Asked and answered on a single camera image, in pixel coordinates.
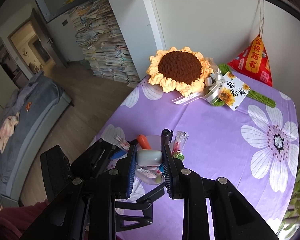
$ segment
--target metal screw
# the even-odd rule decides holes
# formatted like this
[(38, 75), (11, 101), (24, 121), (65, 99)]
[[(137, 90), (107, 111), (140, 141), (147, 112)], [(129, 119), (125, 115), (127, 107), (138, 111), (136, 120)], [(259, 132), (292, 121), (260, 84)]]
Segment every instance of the metal screw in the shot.
[(82, 179), (80, 179), (80, 178), (75, 178), (75, 179), (72, 181), (72, 184), (74, 184), (74, 185), (79, 185), (81, 182), (82, 182)]
[(189, 169), (182, 169), (181, 173), (184, 174), (184, 175), (189, 175), (191, 173), (191, 170), (189, 170)]
[(119, 173), (119, 171), (117, 169), (111, 169), (109, 170), (109, 174), (110, 175), (117, 175)]
[(226, 184), (228, 182), (228, 180), (226, 178), (223, 178), (223, 177), (219, 178), (218, 181), (221, 184)]

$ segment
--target pile of books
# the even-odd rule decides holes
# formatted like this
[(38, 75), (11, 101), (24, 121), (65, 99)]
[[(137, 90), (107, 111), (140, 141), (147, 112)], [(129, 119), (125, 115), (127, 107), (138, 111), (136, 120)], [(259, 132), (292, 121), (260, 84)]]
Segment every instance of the pile of books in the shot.
[(89, 1), (68, 14), (93, 74), (136, 87), (140, 79), (109, 1)]

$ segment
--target table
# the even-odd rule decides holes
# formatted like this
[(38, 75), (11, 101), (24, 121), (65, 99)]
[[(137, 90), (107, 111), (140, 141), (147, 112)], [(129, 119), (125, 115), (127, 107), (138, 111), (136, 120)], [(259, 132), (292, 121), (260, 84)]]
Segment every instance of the table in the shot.
[[(184, 166), (204, 178), (226, 177), (277, 231), (289, 204), (298, 165), (298, 126), (293, 101), (283, 93), (247, 76), (235, 75), (251, 89), (272, 98), (269, 108), (245, 98), (236, 111), (214, 107), (203, 99), (185, 106), (171, 103), (177, 91), (163, 93), (145, 77), (107, 121), (100, 137), (116, 144), (118, 134), (133, 140), (139, 134), (160, 135), (165, 128), (189, 133)], [(154, 186), (134, 181), (130, 201)], [(214, 239), (208, 206), (210, 239)], [(152, 225), (120, 232), (124, 239), (181, 239), (183, 200), (166, 193), (154, 203)]]

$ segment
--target wooden floor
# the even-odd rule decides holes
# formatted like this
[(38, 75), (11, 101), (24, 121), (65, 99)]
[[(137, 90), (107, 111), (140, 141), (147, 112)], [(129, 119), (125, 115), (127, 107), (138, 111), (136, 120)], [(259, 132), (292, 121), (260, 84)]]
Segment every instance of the wooden floor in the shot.
[(51, 67), (44, 71), (64, 88), (74, 107), (69, 106), (59, 118), (31, 166), (20, 198), (25, 206), (46, 199), (40, 154), (58, 144), (72, 163), (132, 91), (126, 83), (93, 76), (79, 63), (71, 63), (67, 69)]

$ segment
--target sunflower card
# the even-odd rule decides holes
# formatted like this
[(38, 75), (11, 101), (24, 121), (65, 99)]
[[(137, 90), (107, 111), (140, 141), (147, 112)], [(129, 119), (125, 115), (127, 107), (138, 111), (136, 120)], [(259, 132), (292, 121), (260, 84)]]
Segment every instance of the sunflower card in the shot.
[(226, 82), (219, 98), (232, 110), (236, 110), (247, 96), (250, 87), (230, 72), (227, 72), (223, 77)]

